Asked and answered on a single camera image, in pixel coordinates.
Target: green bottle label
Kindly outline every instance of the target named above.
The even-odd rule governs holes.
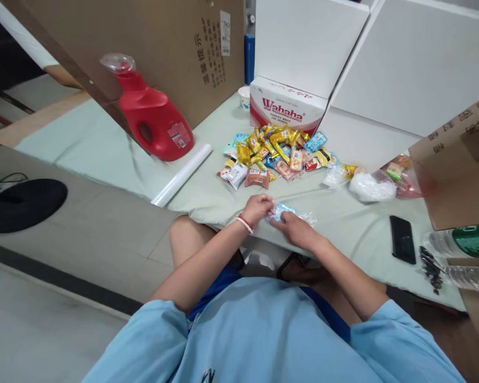
[[[454,229],[452,239],[466,254],[479,258],[479,225]]]

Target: bracelet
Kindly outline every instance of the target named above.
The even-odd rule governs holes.
[[[249,223],[243,218],[243,216],[241,214],[236,217],[236,221],[239,221],[242,224],[244,224],[250,234],[254,234],[254,231],[250,227]]]

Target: cable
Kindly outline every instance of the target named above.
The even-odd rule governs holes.
[[[9,178],[9,177],[11,177],[11,176],[15,176],[16,174],[19,174],[19,175],[23,176],[23,179],[17,180],[17,181],[4,181],[4,179],[7,179],[7,178]],[[11,173],[11,174],[5,176],[4,178],[0,179],[0,184],[13,184],[13,183],[16,183],[16,182],[26,181],[26,180],[28,180],[28,179],[29,179],[29,178],[28,178],[28,176],[27,176],[25,173],[16,172],[16,173]]]

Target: light blue t-shirt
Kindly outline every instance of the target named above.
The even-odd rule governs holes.
[[[190,332],[173,302],[145,304],[84,382],[465,382],[432,335],[393,301],[353,325],[351,343],[300,288],[242,278]]]

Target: black phone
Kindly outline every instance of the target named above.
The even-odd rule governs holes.
[[[411,224],[403,218],[390,216],[392,229],[392,255],[409,264],[416,264],[414,238],[411,234]]]

